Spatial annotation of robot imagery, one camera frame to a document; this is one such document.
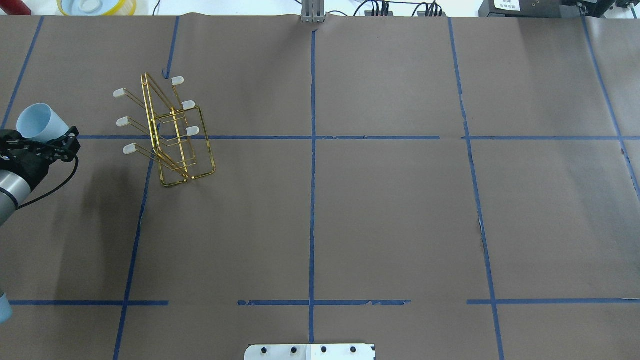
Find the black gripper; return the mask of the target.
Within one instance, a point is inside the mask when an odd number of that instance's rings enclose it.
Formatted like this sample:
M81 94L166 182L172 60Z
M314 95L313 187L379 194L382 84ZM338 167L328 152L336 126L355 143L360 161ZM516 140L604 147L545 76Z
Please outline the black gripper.
M50 166L57 161L73 162L81 148L80 132L76 126L47 143L27 140L16 130L0 132L0 168L23 178L30 187L36 187L48 175Z

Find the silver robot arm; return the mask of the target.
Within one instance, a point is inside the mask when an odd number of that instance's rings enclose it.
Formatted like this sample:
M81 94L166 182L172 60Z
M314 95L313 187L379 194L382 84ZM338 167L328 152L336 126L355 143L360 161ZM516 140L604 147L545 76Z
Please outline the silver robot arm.
M72 126L66 133L46 142L27 139L17 130L3 129L0 137L0 221L2 224L18 210L37 203L65 187L79 168L82 147L80 132ZM27 198L45 180L55 162L73 163L70 175L57 187L28 201Z

